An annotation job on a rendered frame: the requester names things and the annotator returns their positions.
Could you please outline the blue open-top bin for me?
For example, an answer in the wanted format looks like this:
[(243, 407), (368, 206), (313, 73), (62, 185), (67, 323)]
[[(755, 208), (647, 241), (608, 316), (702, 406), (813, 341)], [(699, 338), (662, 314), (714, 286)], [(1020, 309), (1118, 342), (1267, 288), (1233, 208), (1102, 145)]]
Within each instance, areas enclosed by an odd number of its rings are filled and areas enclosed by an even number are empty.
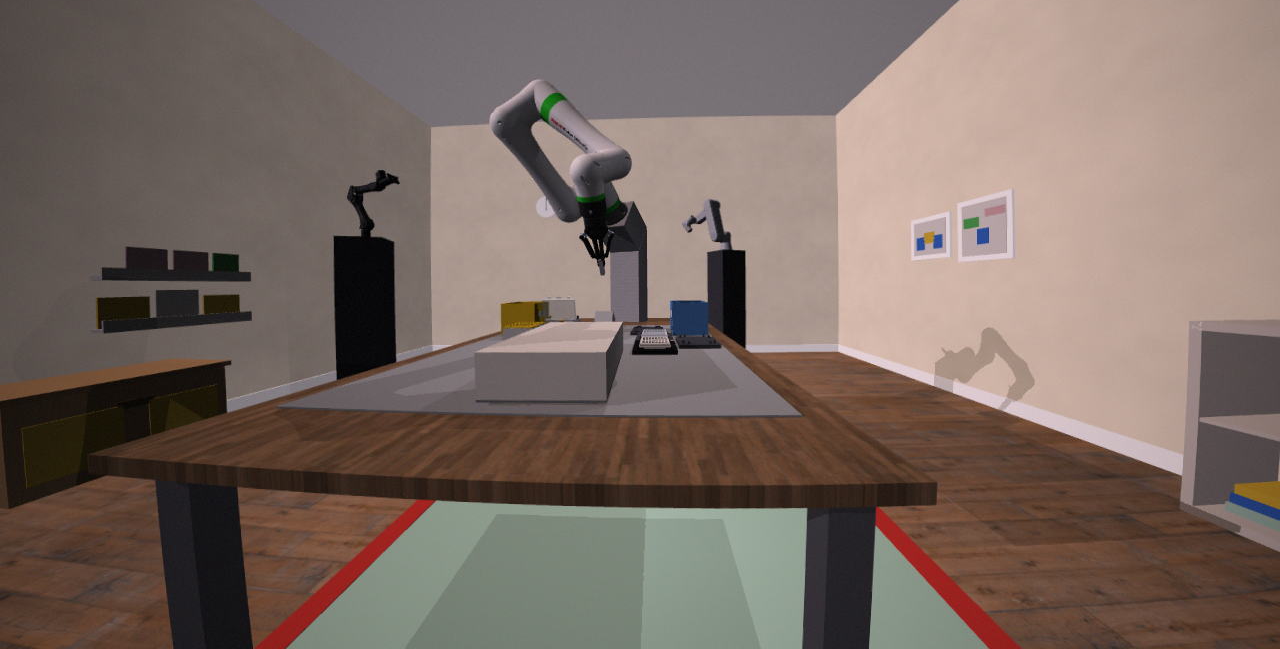
[(672, 335), (708, 335), (708, 302), (669, 301)]

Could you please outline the yellow open-top bin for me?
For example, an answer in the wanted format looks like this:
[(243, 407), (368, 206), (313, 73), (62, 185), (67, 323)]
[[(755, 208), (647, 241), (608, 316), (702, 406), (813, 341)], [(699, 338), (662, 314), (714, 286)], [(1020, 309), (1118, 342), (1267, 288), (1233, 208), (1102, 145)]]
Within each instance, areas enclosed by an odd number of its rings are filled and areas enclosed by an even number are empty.
[(518, 323), (545, 323), (541, 301), (500, 303), (500, 335), (503, 326)]

